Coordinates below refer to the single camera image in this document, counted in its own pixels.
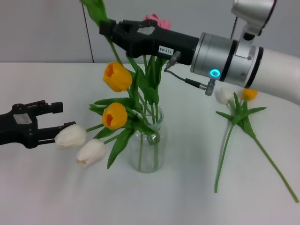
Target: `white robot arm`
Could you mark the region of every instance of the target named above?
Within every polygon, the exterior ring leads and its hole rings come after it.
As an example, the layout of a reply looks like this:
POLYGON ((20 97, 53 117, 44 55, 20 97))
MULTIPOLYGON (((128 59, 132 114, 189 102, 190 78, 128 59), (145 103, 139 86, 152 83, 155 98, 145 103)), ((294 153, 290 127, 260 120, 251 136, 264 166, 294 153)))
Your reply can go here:
POLYGON ((191 72, 300 105, 300 59, 252 45, 275 5, 276 0, 234 0, 232 12, 247 22, 239 41, 203 33, 191 72))

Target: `yellow tulip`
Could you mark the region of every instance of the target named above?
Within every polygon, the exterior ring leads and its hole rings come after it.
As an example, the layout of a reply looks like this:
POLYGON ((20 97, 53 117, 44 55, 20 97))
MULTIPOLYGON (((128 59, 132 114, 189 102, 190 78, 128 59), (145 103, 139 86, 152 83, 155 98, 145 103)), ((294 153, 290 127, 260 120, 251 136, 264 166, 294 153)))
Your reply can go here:
POLYGON ((257 93, 258 91, 256 90, 244 89, 242 93, 242 98, 247 98, 247 101, 251 101, 256 97, 257 93))
POLYGON ((126 124, 127 118, 125 107, 121 103, 115 102, 104 109, 102 123, 110 130, 116 130, 126 124))
POLYGON ((127 91, 132 83, 131 73, 118 62, 110 62, 103 80, 115 92, 127 91))

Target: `vase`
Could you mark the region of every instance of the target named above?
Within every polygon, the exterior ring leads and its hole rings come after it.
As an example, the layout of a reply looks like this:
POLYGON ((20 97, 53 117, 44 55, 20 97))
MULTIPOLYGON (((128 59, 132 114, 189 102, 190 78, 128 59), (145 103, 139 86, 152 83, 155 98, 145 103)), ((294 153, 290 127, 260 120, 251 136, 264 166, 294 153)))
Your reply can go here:
POLYGON ((129 162, 142 173, 153 173, 163 166, 167 142, 167 128, 163 111, 158 107, 158 117, 156 117, 154 110, 150 113, 150 105, 148 105, 148 109, 144 118, 147 118, 149 123, 155 121, 148 126, 156 133, 146 135, 137 131, 129 140, 129 162))

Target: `white tulip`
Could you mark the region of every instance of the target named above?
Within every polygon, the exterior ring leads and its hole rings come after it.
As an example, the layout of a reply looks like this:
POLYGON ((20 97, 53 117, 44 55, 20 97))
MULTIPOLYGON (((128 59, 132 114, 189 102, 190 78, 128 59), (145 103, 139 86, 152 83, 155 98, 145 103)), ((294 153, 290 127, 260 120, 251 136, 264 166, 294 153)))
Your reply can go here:
POLYGON ((92 139, 87 142, 77 153, 77 162, 87 168, 104 158, 106 155, 105 144, 98 140, 92 139))
POLYGON ((219 103, 228 104, 230 100, 234 100, 234 91, 229 88, 221 88, 216 92, 216 99, 219 103))
POLYGON ((82 146, 86 141, 87 133, 84 128, 73 124, 62 131, 54 138, 60 148, 82 146))

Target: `cable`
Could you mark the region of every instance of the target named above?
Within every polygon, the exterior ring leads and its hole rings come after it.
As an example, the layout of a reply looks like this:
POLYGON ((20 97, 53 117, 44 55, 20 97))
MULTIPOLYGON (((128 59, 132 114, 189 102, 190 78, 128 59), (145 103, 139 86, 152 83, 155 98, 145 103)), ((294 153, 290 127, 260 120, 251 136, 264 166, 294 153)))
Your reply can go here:
POLYGON ((183 79, 182 77, 176 75, 175 73, 173 73, 173 72, 170 71, 170 70, 165 69, 164 71, 167 72, 167 73, 172 74, 173 76, 175 76, 176 78, 178 78, 178 79, 180 79, 180 80, 182 80, 182 81, 185 81, 185 79, 183 79))
POLYGON ((180 79, 181 81, 184 81, 185 83, 189 84, 189 85, 192 85, 196 88, 200 88, 202 90, 206 90, 207 89, 207 85, 206 84, 203 84, 203 83, 200 83, 200 82, 197 82, 197 81, 193 81, 191 79, 184 79, 178 75, 176 75, 174 72, 172 72, 171 70, 168 70, 167 68, 164 69, 165 72, 167 73, 170 73, 172 74, 173 76, 175 76, 176 78, 180 79))

